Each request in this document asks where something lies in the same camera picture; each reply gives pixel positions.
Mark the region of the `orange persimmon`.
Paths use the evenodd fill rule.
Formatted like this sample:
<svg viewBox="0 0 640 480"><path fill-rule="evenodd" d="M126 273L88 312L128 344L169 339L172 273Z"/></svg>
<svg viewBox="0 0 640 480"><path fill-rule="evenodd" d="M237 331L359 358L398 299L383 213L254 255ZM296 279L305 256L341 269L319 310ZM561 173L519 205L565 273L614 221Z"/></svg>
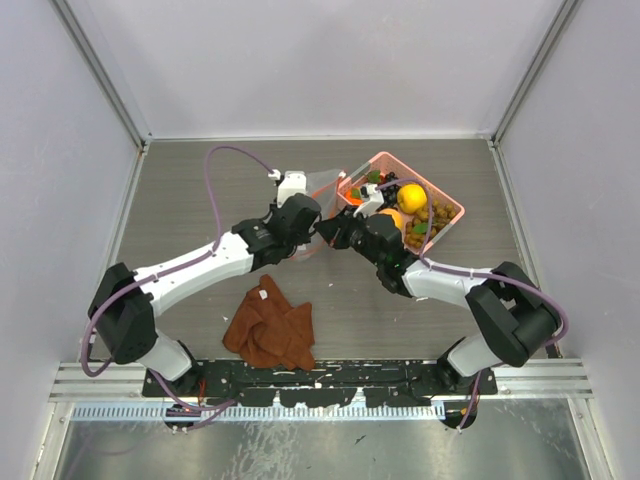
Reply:
<svg viewBox="0 0 640 480"><path fill-rule="evenodd" d="M350 205L359 206L363 203L361 190L359 187L350 188L345 192L344 197Z"/></svg>

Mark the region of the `clear zip top bag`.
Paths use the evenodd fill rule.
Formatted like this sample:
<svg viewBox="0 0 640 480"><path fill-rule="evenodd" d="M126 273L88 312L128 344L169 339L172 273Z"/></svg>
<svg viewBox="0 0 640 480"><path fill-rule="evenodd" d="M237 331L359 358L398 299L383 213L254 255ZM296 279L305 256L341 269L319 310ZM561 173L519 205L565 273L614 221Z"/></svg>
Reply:
<svg viewBox="0 0 640 480"><path fill-rule="evenodd" d="M336 215L338 187L345 178L346 172L340 169L330 169L306 175L307 194L321 207L322 220L328 220ZM315 234L308 244L297 248L292 259L295 261L307 260L318 253L324 245L324 239L319 234Z"/></svg>

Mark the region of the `orange peach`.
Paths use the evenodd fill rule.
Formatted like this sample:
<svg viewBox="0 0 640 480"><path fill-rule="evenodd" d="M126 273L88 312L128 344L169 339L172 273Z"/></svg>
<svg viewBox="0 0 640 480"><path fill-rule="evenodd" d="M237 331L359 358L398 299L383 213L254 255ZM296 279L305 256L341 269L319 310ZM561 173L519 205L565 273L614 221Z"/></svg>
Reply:
<svg viewBox="0 0 640 480"><path fill-rule="evenodd" d="M385 208L382 210L378 211L378 214L380 215L386 215L388 217L390 217L394 223L394 226L399 230L399 231L403 231L403 228L405 226L405 220L403 215L396 209L394 208Z"/></svg>

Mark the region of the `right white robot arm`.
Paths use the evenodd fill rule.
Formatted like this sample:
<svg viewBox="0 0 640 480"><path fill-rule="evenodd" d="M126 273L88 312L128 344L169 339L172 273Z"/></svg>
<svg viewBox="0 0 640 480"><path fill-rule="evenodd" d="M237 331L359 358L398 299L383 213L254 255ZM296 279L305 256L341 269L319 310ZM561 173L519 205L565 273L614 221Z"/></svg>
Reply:
<svg viewBox="0 0 640 480"><path fill-rule="evenodd" d="M330 247L351 248L371 262L389 292L471 312L479 333L454 343L436 363L435 376L449 393L462 393L487 368L523 366L566 331L561 308L514 263L473 270L434 262L407 250L400 230L384 214L365 217L344 209L318 222L316 231Z"/></svg>

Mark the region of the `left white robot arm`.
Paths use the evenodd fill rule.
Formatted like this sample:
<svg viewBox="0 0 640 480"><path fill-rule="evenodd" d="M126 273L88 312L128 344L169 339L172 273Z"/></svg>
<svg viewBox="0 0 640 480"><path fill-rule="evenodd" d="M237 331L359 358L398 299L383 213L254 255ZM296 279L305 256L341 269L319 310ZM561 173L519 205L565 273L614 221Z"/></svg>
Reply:
<svg viewBox="0 0 640 480"><path fill-rule="evenodd" d="M296 193L271 204L264 218L239 222L216 241L170 261L138 270L109 267L88 310L96 332L118 365L139 363L160 375L178 396L199 387L202 368L187 347L159 331L157 319L191 295L223 280L276 265L310 242L321 207Z"/></svg>

